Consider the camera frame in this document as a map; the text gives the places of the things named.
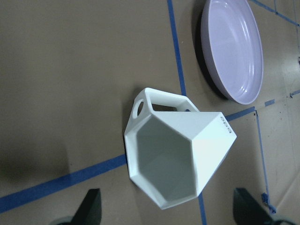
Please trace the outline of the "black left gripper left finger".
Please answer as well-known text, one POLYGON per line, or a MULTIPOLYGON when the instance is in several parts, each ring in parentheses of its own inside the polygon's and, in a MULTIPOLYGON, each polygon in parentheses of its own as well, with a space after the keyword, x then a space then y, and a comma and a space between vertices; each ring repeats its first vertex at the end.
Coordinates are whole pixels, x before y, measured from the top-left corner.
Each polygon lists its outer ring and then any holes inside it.
POLYGON ((89 189, 70 224, 99 225, 101 220, 102 202, 100 189, 89 189))

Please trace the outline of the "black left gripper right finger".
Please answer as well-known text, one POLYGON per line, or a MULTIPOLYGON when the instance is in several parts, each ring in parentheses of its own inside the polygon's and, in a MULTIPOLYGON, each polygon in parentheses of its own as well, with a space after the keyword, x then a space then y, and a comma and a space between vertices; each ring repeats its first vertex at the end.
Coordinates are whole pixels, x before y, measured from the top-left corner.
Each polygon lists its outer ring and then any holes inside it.
POLYGON ((245 188, 233 191, 233 217, 237 225, 280 225, 260 206, 245 188))

